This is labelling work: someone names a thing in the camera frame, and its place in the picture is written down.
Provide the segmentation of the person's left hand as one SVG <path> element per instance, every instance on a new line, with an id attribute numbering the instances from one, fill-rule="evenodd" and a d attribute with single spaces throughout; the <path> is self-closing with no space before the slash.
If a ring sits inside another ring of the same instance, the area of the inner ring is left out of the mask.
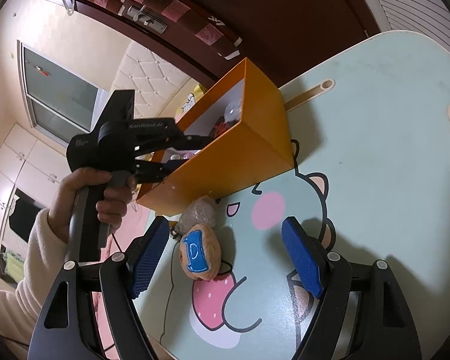
<path id="1" fill-rule="evenodd" d="M 111 179 L 111 173 L 90 167 L 80 168 L 63 179 L 48 213 L 49 227 L 61 241 L 67 243 L 69 240 L 69 225 L 76 193 L 86 186 L 107 185 Z M 120 228 L 135 188 L 135 178 L 130 176 L 124 186 L 107 188 L 103 199 L 96 204 L 97 219 L 109 225 L 111 233 Z"/>

